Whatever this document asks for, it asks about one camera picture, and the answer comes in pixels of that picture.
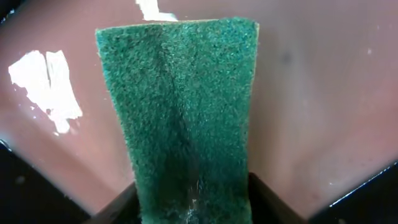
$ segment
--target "sponge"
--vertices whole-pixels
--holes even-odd
[[[143,223],[251,223],[246,141],[258,24],[97,30]]]

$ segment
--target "rough green texture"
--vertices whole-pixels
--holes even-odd
[[[143,223],[251,223],[246,139],[258,24],[97,30]]]

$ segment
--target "green sponge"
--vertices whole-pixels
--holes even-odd
[[[97,30],[143,223],[251,223],[246,139],[258,24]]]

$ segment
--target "wet surface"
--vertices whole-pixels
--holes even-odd
[[[249,168],[301,216],[398,157],[397,2],[159,0],[159,9],[260,23]],[[0,26],[0,136],[90,213],[133,178],[94,32],[142,18],[133,0],[37,0]],[[63,116],[65,133],[49,118],[56,106],[40,109],[11,80],[9,67],[35,50],[66,58],[82,116]]]

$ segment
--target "glossy pink surface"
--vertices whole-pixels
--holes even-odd
[[[301,216],[398,158],[398,2],[159,0],[159,8],[181,21],[260,23],[249,168]],[[134,0],[38,0],[0,26],[0,136],[90,213],[133,180],[94,32],[142,18]],[[82,111],[66,134],[54,135],[46,112],[11,82],[9,67],[33,50],[66,58]]]

